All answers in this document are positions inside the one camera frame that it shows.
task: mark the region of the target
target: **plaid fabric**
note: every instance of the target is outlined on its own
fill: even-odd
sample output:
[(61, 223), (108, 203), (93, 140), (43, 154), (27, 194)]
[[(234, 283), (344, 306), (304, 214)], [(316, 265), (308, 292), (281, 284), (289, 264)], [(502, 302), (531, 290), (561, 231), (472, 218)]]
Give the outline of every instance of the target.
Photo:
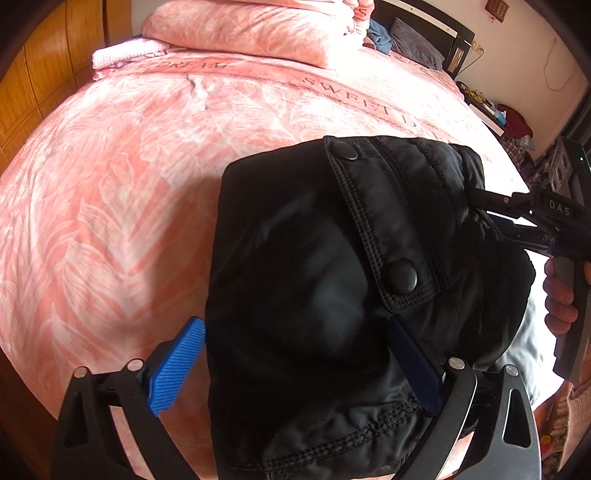
[(521, 170), (521, 164), (525, 159), (525, 148), (518, 147), (515, 145), (515, 140), (512, 138), (507, 138), (505, 136), (499, 139), (499, 142), (509, 155), (509, 158), (513, 162), (513, 165), (517, 168), (517, 170)]

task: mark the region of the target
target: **black nylon fabric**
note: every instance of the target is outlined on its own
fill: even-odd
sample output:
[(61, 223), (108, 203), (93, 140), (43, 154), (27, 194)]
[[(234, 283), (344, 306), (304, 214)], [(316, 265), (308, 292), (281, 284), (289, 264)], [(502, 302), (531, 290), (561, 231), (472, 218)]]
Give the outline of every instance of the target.
[[(471, 149), (425, 139), (325, 137), (229, 165), (206, 305), (220, 480), (396, 472), (430, 419), (388, 349), (394, 313), (477, 368), (505, 352), (535, 272), (467, 208), (483, 186)], [(399, 260), (418, 274), (406, 295), (388, 285)]]

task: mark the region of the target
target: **metal screw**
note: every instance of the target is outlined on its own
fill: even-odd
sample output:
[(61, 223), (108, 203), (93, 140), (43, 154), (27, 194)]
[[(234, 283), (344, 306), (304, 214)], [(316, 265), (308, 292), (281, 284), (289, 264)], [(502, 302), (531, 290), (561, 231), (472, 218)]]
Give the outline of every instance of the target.
[(74, 370), (74, 376), (76, 378), (84, 378), (88, 373), (88, 369), (86, 367), (78, 367)]
[(505, 367), (505, 372), (507, 372), (512, 377), (519, 375), (519, 369), (515, 365), (507, 365)]
[(127, 370), (131, 370), (132, 372), (137, 372), (144, 366), (144, 361), (141, 358), (134, 358), (130, 360), (127, 364)]
[(462, 360), (461, 358), (456, 358), (453, 356), (449, 359), (449, 366), (452, 367), (454, 370), (463, 370), (466, 364), (464, 363), (464, 360)]

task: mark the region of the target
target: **human hand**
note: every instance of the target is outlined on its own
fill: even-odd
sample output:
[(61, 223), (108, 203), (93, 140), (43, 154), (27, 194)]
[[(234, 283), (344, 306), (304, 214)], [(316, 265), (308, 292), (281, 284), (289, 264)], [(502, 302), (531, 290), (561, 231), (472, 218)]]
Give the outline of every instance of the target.
[[(585, 279), (591, 285), (591, 263), (585, 262), (583, 266)], [(548, 260), (544, 266), (546, 279), (544, 280), (544, 291), (546, 297), (546, 325), (555, 335), (562, 335), (570, 330), (570, 326), (577, 319), (579, 312), (573, 306), (574, 293), (556, 277), (554, 263)], [(591, 380), (591, 347), (587, 347), (587, 355), (581, 368), (580, 383)]]

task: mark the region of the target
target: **stitched seam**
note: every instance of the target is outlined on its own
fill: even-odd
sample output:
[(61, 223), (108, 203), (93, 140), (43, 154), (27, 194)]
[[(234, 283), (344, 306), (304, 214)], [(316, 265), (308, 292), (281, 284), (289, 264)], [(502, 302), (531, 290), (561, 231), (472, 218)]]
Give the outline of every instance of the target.
[(392, 420), (393, 417), (396, 417), (397, 415), (401, 414), (405, 410), (408, 410), (412, 406), (413, 406), (413, 399), (409, 398), (402, 405), (396, 407), (394, 410), (387, 413), (383, 417), (378, 418), (376, 420), (376, 422), (370, 423), (370, 424), (366, 425), (365, 427), (360, 428), (359, 430), (356, 430), (354, 432), (351, 432), (348, 435), (345, 435), (339, 439), (333, 440), (332, 442), (323, 443), (321, 445), (317, 445), (314, 447), (310, 447), (310, 448), (303, 450), (301, 452), (293, 453), (292, 455), (279, 457), (279, 458), (276, 458), (273, 460), (268, 460), (266, 462), (260, 462), (260, 463), (257, 463), (257, 465), (280, 465), (280, 464), (283, 464), (286, 462), (297, 460), (299, 457), (309, 457), (309, 456), (312, 456), (316, 453), (326, 452), (327, 450), (330, 450), (332, 447), (340, 446), (340, 445), (352, 442), (352, 441), (360, 438), (368, 430), (372, 430), (372, 429), (379, 427), (383, 424), (387, 424), (388, 422), (390, 422)]
[(449, 202), (452, 204), (453, 216), (456, 221), (456, 228), (460, 228), (460, 216), (457, 212), (456, 204), (453, 201), (452, 191), (449, 187), (447, 179), (445, 178), (445, 175), (443, 174), (443, 170), (441, 169), (441, 167), (439, 166), (439, 163), (437, 162), (437, 159), (435, 158), (435, 156), (433, 155), (433, 153), (429, 149), (425, 148), (425, 146), (422, 143), (415, 142), (413, 140), (409, 140), (409, 142), (418, 148), (419, 152), (421, 152), (423, 154), (423, 156), (427, 159), (429, 166), (437, 174), (437, 177), (439, 178), (439, 182), (441, 182), (441, 186), (443, 187), (443, 190), (445, 190), (447, 197), (449, 198)]
[(257, 462), (257, 463), (250, 463), (250, 462), (243, 463), (242, 466), (240, 466), (240, 467), (230, 466), (223, 459), (216, 459), (216, 461), (219, 464), (221, 464), (223, 466), (227, 466), (228, 468), (232, 468), (232, 469), (252, 470), (252, 469), (256, 468), (259, 470), (266, 470), (270, 466), (275, 466), (276, 468), (278, 468), (284, 463), (288, 464), (289, 462), (296, 462), (296, 461), (298, 461), (298, 459), (300, 457), (310, 457), (310, 456), (313, 456), (318, 453), (327, 452), (332, 447), (335, 447), (335, 446), (338, 447), (338, 446), (342, 446), (343, 444), (347, 444), (349, 442), (352, 442), (352, 441), (358, 439), (359, 437), (363, 436), (368, 430), (376, 430), (376, 429), (379, 429), (380, 427), (382, 427), (383, 425), (391, 423), (392, 419), (396, 418), (396, 416), (401, 415), (404, 411), (408, 410), (409, 408), (411, 408), (413, 410), (410, 413), (413, 413), (414, 411), (419, 409), (419, 406), (416, 403), (414, 397), (409, 398), (402, 405), (399, 405), (394, 410), (388, 412), (387, 414), (384, 414), (382, 417), (378, 418), (375, 422), (369, 423), (365, 427), (355, 430), (354, 432), (351, 432), (341, 438), (338, 438), (336, 440), (332, 440), (331, 442), (327, 442), (327, 443), (323, 443), (320, 445), (310, 447), (310, 448), (308, 448), (306, 450), (302, 450), (301, 452), (298, 452), (298, 453), (292, 453), (290, 455), (285, 455), (283, 457), (279, 457), (279, 458), (276, 458), (273, 460), (267, 460), (265, 462)]
[[(449, 202), (452, 204), (453, 217), (456, 222), (456, 228), (459, 229), (460, 228), (459, 214), (456, 210), (456, 205), (454, 204), (454, 201), (453, 201), (452, 191), (449, 188), (449, 184), (447, 183), (447, 180), (445, 178), (445, 175), (443, 174), (443, 171), (441, 170), (441, 167), (437, 163), (437, 161), (436, 161), (434, 155), (431, 153), (431, 151), (429, 149), (424, 148), (423, 144), (420, 144), (418, 142), (414, 142), (412, 140), (410, 140), (410, 143), (412, 145), (414, 145), (415, 147), (417, 147), (419, 152), (423, 154), (423, 156), (427, 160), (427, 163), (435, 171), (435, 174), (439, 178), (439, 182), (441, 183), (443, 190), (446, 192)], [(447, 283), (447, 276), (445, 275), (445, 269), (443, 268), (443, 264), (441, 263), (441, 259), (439, 258), (439, 256), (435, 252), (433, 252), (433, 255), (434, 255), (436, 267), (439, 270), (440, 278), (443, 279), (443, 283), (445, 285), (445, 288), (448, 288), (449, 285)]]
[[(376, 148), (380, 151), (380, 153), (382, 154), (382, 156), (384, 157), (384, 159), (386, 160), (386, 162), (390, 166), (390, 169), (392, 170), (392, 172), (394, 172), (394, 174), (398, 178), (398, 181), (402, 185), (403, 189), (405, 190), (405, 193), (411, 197), (415, 197), (413, 188), (410, 185), (410, 181), (409, 181), (408, 177), (406, 176), (406, 173), (404, 172), (403, 167), (398, 162), (398, 159), (395, 157), (395, 155), (392, 152), (390, 152), (388, 147), (379, 138), (375, 138), (375, 141), (377, 143)], [(421, 233), (424, 230), (424, 228), (421, 228), (420, 227), (421, 223), (417, 221), (418, 212), (417, 212), (417, 209), (413, 206), (412, 199), (407, 198), (407, 202), (408, 202), (408, 210), (410, 211), (410, 213), (413, 217), (414, 226), (419, 234), (419, 239), (420, 239), (421, 246), (423, 247), (423, 252), (425, 253), (426, 258), (428, 259), (430, 271), (432, 274), (435, 273), (435, 275), (433, 277), (434, 277), (435, 284), (436, 284), (436, 290), (437, 290), (437, 292), (439, 292), (439, 291), (441, 291), (440, 282), (441, 282), (441, 277), (443, 275), (443, 272), (441, 270), (440, 261), (439, 261), (437, 255), (435, 254), (435, 252), (433, 251), (433, 249), (431, 248), (431, 246), (428, 243), (426, 243), (424, 240), (423, 234)]]
[(397, 416), (391, 416), (390, 418), (386, 419), (385, 421), (383, 421), (379, 425), (378, 424), (370, 424), (367, 427), (364, 427), (364, 429), (363, 429), (364, 432), (359, 433), (358, 435), (356, 435), (355, 437), (353, 437), (349, 440), (343, 441), (341, 439), (341, 441), (339, 443), (337, 443), (335, 445), (331, 445), (331, 447), (326, 447), (326, 448), (322, 448), (322, 449), (318, 449), (317, 447), (315, 447), (316, 451), (307, 453), (305, 455), (302, 455), (301, 453), (299, 453), (299, 454), (297, 454), (297, 457), (293, 458), (293, 459), (289, 459), (289, 460), (274, 459), (274, 460), (269, 460), (268, 462), (257, 463), (257, 464), (255, 464), (255, 466), (260, 470), (267, 470), (267, 469), (276, 470), (276, 469), (284, 469), (286, 467), (294, 468), (294, 467), (298, 467), (301, 465), (305, 465), (307, 463), (312, 463), (317, 460), (322, 460), (324, 458), (328, 458), (328, 457), (335, 455), (337, 453), (346, 452), (348, 450), (351, 450), (351, 449), (367, 442), (368, 440), (376, 438), (377, 436), (383, 434), (384, 432), (387, 432), (388, 430), (395, 427), (400, 422), (402, 422), (404, 419), (408, 418), (410, 415), (412, 415), (413, 413), (415, 413), (418, 410), (420, 410), (420, 407), (417, 404), (407, 405), (404, 409), (402, 409), (400, 412), (398, 412)]
[[(345, 198), (347, 200), (349, 210), (353, 215), (355, 223), (357, 224), (358, 228), (362, 230), (362, 232), (360, 232), (362, 235), (362, 241), (364, 245), (368, 247), (367, 250), (369, 250), (368, 255), (370, 256), (370, 264), (372, 266), (372, 270), (374, 271), (374, 275), (378, 279), (378, 290), (382, 293), (382, 298), (385, 300), (387, 306), (391, 310), (405, 308), (409, 305), (414, 304), (417, 300), (420, 300), (425, 294), (430, 294), (432, 288), (431, 282), (423, 284), (418, 288), (415, 288), (409, 294), (399, 296), (399, 298), (396, 301), (393, 300), (392, 295), (390, 295), (387, 291), (385, 291), (384, 288), (382, 288), (382, 286), (380, 285), (382, 282), (381, 270), (384, 267), (384, 262), (379, 254), (379, 249), (375, 243), (375, 239), (371, 235), (372, 230), (369, 226), (369, 222), (367, 221), (367, 215), (365, 213), (365, 209), (363, 208), (363, 204), (359, 199), (356, 189), (351, 188), (350, 185), (353, 184), (353, 182), (351, 181), (347, 170), (344, 168), (344, 166), (342, 166), (342, 163), (339, 162), (337, 159), (333, 160), (331, 156), (329, 156), (329, 160), (332, 164), (335, 165), (334, 171), (337, 174), (339, 184), (350, 195), (350, 197), (345, 195)], [(371, 260), (375, 260), (375, 262), (379, 265), (378, 270), (376, 270)]]
[[(382, 258), (379, 256), (378, 247), (375, 245), (375, 240), (373, 239), (370, 228), (367, 222), (367, 219), (362, 218), (362, 212), (359, 211), (359, 198), (355, 193), (353, 193), (349, 186), (350, 178), (345, 170), (345, 168), (339, 163), (337, 160), (332, 158), (332, 155), (328, 155), (329, 161), (333, 166), (333, 170), (336, 174), (337, 181), (341, 188), (346, 192), (345, 194), (345, 201), (349, 206), (349, 210), (353, 216), (353, 221), (355, 221), (355, 225), (358, 228), (358, 231), (361, 235), (361, 241), (363, 242), (364, 246), (366, 246), (366, 251), (370, 257), (369, 264), (374, 272), (375, 277), (378, 279), (378, 283), (381, 281), (382, 273), (381, 269), (384, 266), (384, 262)], [(394, 309), (394, 306), (391, 303), (391, 300), (386, 297), (386, 303), (388, 303), (388, 307)]]

